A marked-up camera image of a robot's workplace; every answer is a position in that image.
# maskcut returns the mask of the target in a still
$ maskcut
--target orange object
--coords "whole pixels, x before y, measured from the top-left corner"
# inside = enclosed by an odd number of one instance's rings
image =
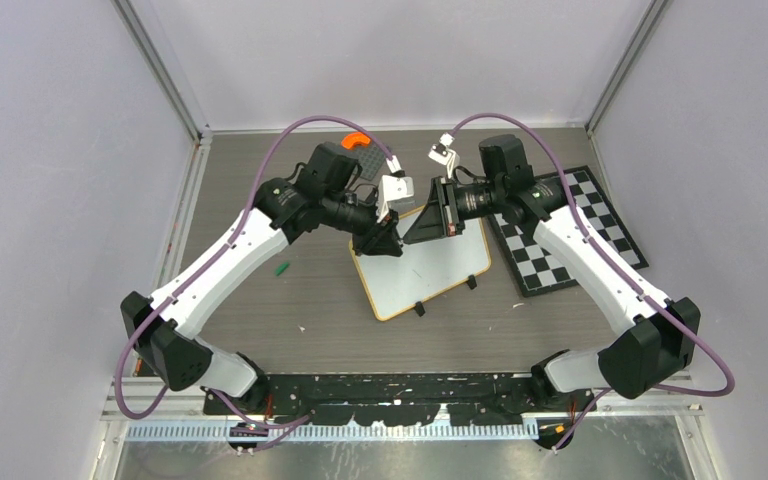
[[[360,132],[355,132],[346,135],[346,137],[343,138],[343,141],[340,142],[340,145],[342,145],[346,150],[351,150],[357,146],[368,147],[371,142],[372,140],[370,140],[366,135]]]
[[[272,394],[269,394],[269,399],[266,402],[266,413],[263,414],[264,420],[269,420],[269,417],[272,416]]]

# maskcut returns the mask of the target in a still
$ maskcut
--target black base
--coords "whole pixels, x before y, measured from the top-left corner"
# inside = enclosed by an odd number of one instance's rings
[[[546,450],[551,450],[553,447],[557,447],[558,450],[563,450],[567,448],[567,445],[572,443],[573,437],[575,437],[575,433],[569,436],[566,442],[564,442],[563,445],[558,446],[558,442],[561,441],[561,438],[564,437],[564,434],[566,433],[566,430],[563,432],[555,432],[554,430],[551,430],[549,433],[540,433],[540,436],[537,437],[537,440],[534,441],[537,445],[540,445],[541,447],[545,448]]]
[[[249,388],[249,391],[237,399],[237,406],[248,411],[257,411],[266,408],[271,390],[269,387],[269,377],[267,377],[263,369],[258,367],[249,357],[240,352],[237,352],[237,355],[251,365],[255,374],[257,374],[257,380],[254,381],[254,384]]]
[[[354,419],[370,426],[426,425],[441,404],[453,426],[515,425],[525,412],[558,412],[566,417],[573,401],[581,411],[591,397],[580,390],[537,400],[539,386],[530,377],[511,373],[448,373],[397,375],[271,375],[268,376],[275,422],[310,415],[312,424],[346,425]],[[242,402],[235,402],[245,408]],[[265,406],[250,413],[264,413]],[[206,415],[229,415],[217,398],[206,398]]]
[[[249,425],[246,423],[240,422],[235,426],[239,428],[232,430],[228,435],[228,446],[234,450],[237,450],[238,448],[242,448],[243,450],[255,448],[258,446],[257,441],[259,439],[262,441],[263,437],[265,437],[263,433],[248,428]]]

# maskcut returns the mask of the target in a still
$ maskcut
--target whiteboard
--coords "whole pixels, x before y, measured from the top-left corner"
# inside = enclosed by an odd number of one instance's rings
[[[404,236],[422,208],[404,214],[396,226]],[[463,234],[405,245],[401,257],[360,257],[355,261],[375,318],[387,321],[478,276],[490,268],[490,250],[480,219],[467,220]]]

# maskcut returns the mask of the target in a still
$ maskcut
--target white wall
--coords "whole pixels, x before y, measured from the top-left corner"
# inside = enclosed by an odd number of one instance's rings
[[[768,2],[674,2],[597,131],[647,273],[702,309],[737,389],[705,401],[734,478],[768,478]],[[697,352],[702,387],[721,375]]]
[[[108,0],[0,0],[0,479],[80,477],[191,148]]]
[[[316,113],[370,126],[487,110],[583,123],[649,1],[136,3],[191,110],[234,130]]]

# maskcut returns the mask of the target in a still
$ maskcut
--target metal floor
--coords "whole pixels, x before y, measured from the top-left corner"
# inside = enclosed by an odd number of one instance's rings
[[[222,443],[128,442],[119,480],[694,478],[673,417],[588,418],[555,456],[531,441],[287,443],[254,456]]]
[[[462,164],[480,171],[478,142],[505,132],[462,131],[455,144]],[[601,179],[583,129],[544,129],[540,134],[565,168],[589,165]],[[317,143],[339,143],[344,135],[291,135],[278,149],[267,178],[288,176],[297,162],[308,160]],[[439,135],[380,133],[414,178],[417,206],[427,198],[431,177],[443,173],[426,156]],[[184,266],[239,214],[254,172],[274,138],[272,134],[214,137]],[[537,144],[524,134],[520,138],[535,174],[551,171]],[[245,353],[271,373],[526,371],[559,350],[612,340],[603,315],[581,287],[521,298],[495,238],[489,228],[486,231],[493,263],[478,277],[476,290],[461,285],[426,303],[422,318],[410,312],[382,323],[372,314],[350,257],[349,235],[321,228],[300,237],[249,277],[214,313],[202,336],[226,350]],[[276,277],[275,268],[287,261],[290,267]]]

